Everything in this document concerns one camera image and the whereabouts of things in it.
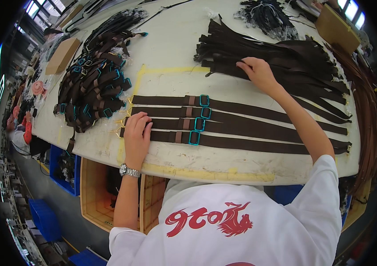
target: yellow tape outline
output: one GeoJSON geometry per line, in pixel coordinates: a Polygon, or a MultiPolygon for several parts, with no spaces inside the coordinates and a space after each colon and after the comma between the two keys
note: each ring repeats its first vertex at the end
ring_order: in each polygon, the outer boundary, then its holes
{"type": "MultiPolygon", "coordinates": [[[[182,73],[182,72],[210,72],[209,68],[195,66],[195,67],[172,67],[172,68],[147,68],[142,65],[137,73],[137,79],[134,85],[133,94],[137,95],[141,86],[141,80],[145,74],[166,74],[166,73],[182,73]]],[[[124,162],[125,142],[123,138],[119,139],[119,150],[117,152],[118,164],[124,162]]],[[[256,182],[272,182],[275,174],[264,173],[238,173],[237,168],[229,168],[228,172],[213,172],[207,170],[191,170],[186,168],[175,168],[168,166],[159,166],[151,163],[143,163],[143,171],[156,173],[158,176],[179,176],[187,179],[203,179],[203,180],[217,180],[217,181],[256,181],[256,182]]]]}

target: pink spool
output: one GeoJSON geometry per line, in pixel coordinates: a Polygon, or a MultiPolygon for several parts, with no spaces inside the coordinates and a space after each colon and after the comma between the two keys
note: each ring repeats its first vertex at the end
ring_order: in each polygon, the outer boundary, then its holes
{"type": "Polygon", "coordinates": [[[35,81],[33,84],[32,84],[32,92],[34,95],[39,95],[42,93],[42,90],[43,90],[43,82],[38,80],[38,81],[35,81]]]}

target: cardboard box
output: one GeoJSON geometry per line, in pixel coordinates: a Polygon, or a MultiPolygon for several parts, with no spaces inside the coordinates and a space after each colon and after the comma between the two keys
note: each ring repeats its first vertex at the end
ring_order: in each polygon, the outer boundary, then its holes
{"type": "Polygon", "coordinates": [[[80,43],[81,42],[76,38],[70,38],[63,41],[51,57],[47,69],[45,70],[45,74],[52,75],[65,70],[80,43]]]}
{"type": "Polygon", "coordinates": [[[360,45],[360,38],[329,5],[325,4],[316,21],[320,36],[330,45],[337,43],[352,54],[360,45]]]}
{"type": "Polygon", "coordinates": [[[59,27],[63,28],[72,18],[76,16],[79,11],[81,11],[83,8],[83,5],[79,4],[77,6],[72,7],[73,11],[70,11],[70,14],[60,23],[59,27]]]}

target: sleeve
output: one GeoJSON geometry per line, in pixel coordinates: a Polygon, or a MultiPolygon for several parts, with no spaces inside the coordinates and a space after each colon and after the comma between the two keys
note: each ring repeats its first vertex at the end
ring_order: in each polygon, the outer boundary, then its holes
{"type": "Polygon", "coordinates": [[[146,235],[139,231],[113,227],[109,235],[111,257],[107,265],[131,265],[145,237],[146,235]]]}
{"type": "Polygon", "coordinates": [[[322,155],[300,193],[284,206],[305,227],[324,261],[329,262],[334,261],[342,229],[338,183],[335,161],[330,155],[322,155]]]}
{"type": "Polygon", "coordinates": [[[30,121],[23,120],[23,123],[26,122],[26,131],[23,137],[25,138],[26,144],[29,144],[32,140],[32,123],[30,121]]]}

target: white t-shirt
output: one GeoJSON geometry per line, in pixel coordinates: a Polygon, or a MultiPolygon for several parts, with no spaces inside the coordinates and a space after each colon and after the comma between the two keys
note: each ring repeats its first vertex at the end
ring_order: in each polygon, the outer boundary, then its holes
{"type": "Polygon", "coordinates": [[[341,228],[336,165],[323,155],[286,206],[245,185],[208,184],[175,194],[148,235],[111,230],[107,265],[332,265],[341,228]]]}

